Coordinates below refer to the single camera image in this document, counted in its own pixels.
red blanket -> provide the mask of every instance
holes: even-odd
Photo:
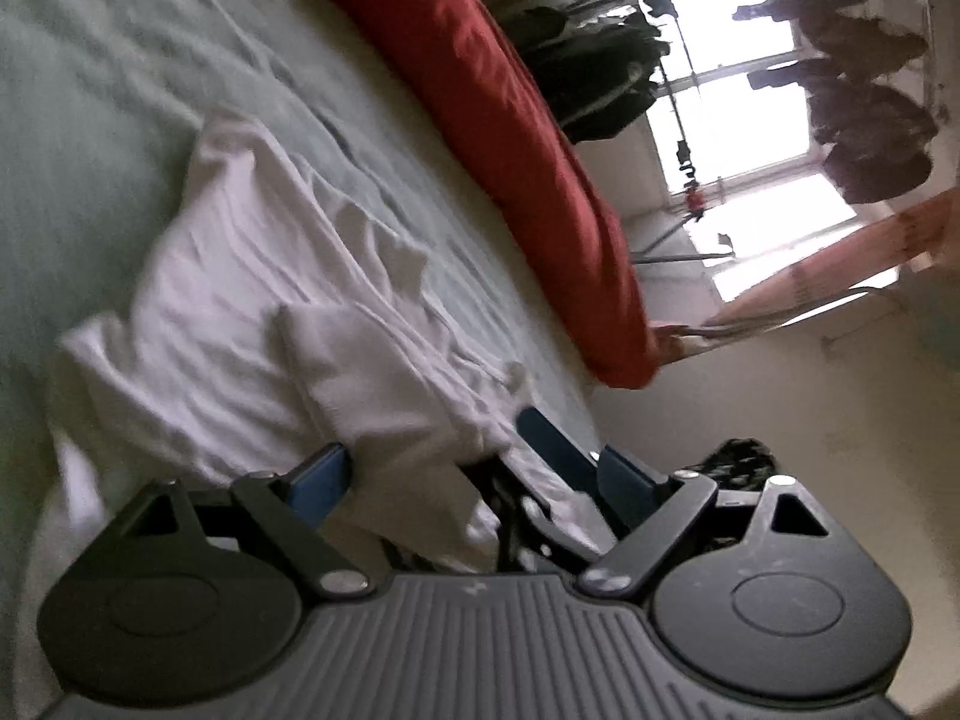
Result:
[[[629,250],[533,79],[479,0],[334,0],[413,88],[491,196],[604,384],[656,372]]]

ribbed plastic surface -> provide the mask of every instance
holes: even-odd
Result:
[[[819,712],[738,704],[680,673],[627,605],[556,576],[397,577],[315,611],[258,682],[180,709],[69,696],[53,720],[899,720],[880,700]]]

wrinkled fabric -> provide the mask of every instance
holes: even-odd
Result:
[[[333,0],[407,82],[490,195],[592,372],[659,368],[630,250],[534,79],[479,0]]]
[[[157,476],[227,485],[339,440],[354,482],[322,534],[373,576],[386,570],[379,538],[439,565],[493,568],[496,517],[458,469],[493,454],[584,521],[584,496],[515,432],[532,399],[525,369],[488,356],[434,303],[426,263],[259,122],[208,120],[128,314],[69,332],[54,361],[61,485],[19,613],[21,715],[56,694],[35,638],[40,600]],[[603,551],[613,538],[598,528],[585,541]]]

orange curtain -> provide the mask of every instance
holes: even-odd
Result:
[[[869,224],[777,272],[731,300],[707,325],[730,324],[830,298],[925,251],[936,251],[952,215],[960,217],[960,188]]]

window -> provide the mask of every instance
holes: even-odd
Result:
[[[720,298],[733,300],[795,262],[860,229],[862,221],[819,173],[740,194],[716,206],[686,231],[700,252],[718,250],[718,237],[729,235],[736,259],[707,261]],[[885,287],[896,281],[891,269],[864,282]],[[843,298],[840,305],[855,298]],[[824,311],[805,314],[813,316]]]
[[[719,234],[733,240],[736,259],[705,264],[727,301],[861,227],[854,210],[818,172],[822,151],[810,138],[803,89],[750,87],[750,71],[807,55],[789,22],[733,20],[739,6],[762,1],[673,0],[689,61],[674,20],[656,20],[672,47],[664,72],[675,91],[697,177],[716,203],[686,229],[704,253],[718,250]],[[680,129],[665,90],[647,118],[667,188],[683,207],[687,179],[676,156]],[[893,280],[896,271],[872,281]]]
[[[731,18],[738,6],[763,1],[766,0],[673,0],[696,73],[795,49],[789,22],[770,19],[736,22]],[[659,20],[658,25],[664,40],[673,47],[670,55],[664,57],[667,77],[684,79],[690,75],[690,67],[676,24],[672,18],[665,18]]]
[[[676,98],[701,183],[744,175],[810,151],[806,98],[799,86],[754,91],[745,74],[738,74],[700,90],[685,89]],[[670,100],[657,100],[647,118],[667,188],[674,194],[683,191],[686,176],[676,157],[680,129]]]

